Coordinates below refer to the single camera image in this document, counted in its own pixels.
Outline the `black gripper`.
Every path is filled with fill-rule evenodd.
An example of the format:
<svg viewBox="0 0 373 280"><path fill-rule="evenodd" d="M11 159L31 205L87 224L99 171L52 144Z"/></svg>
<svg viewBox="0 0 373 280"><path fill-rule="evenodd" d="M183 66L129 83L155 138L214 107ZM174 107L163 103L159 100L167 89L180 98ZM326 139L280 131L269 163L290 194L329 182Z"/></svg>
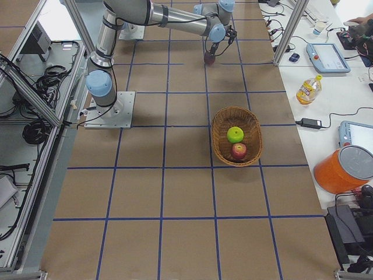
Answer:
<svg viewBox="0 0 373 280"><path fill-rule="evenodd" d="M237 31L232 28L232 25L214 25L209 32L209 39L213 43L210 47L210 55L216 55L219 44L225 38L228 38L228 46L230 46L237 37Z"/></svg>

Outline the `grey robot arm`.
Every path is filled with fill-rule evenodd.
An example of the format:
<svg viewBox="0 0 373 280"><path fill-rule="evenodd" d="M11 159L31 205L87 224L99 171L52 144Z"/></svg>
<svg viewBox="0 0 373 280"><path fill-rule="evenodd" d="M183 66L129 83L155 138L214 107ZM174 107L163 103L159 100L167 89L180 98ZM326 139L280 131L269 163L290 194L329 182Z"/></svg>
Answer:
<svg viewBox="0 0 373 280"><path fill-rule="evenodd" d="M105 110L117 102L112 58L124 24L157 26L203 36L213 43L205 54L206 64L214 63L224 39L232 43L237 36L230 25L234 1L197 4L192 12L152 1L104 1L103 5L105 12L98 41L87 64L86 86L96 105Z"/></svg>

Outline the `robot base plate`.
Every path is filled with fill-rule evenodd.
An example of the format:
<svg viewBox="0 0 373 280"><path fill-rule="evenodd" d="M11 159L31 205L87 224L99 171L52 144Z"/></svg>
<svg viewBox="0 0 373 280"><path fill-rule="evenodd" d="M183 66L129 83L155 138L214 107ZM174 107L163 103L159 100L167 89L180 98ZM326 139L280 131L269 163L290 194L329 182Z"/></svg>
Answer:
<svg viewBox="0 0 373 280"><path fill-rule="evenodd" d="M117 101L106 113L102 107L97 107L93 98L90 100L90 107L86 114L86 122L83 124L87 129L128 129L132 124L133 106L135 103L135 92L118 92Z"/></svg>

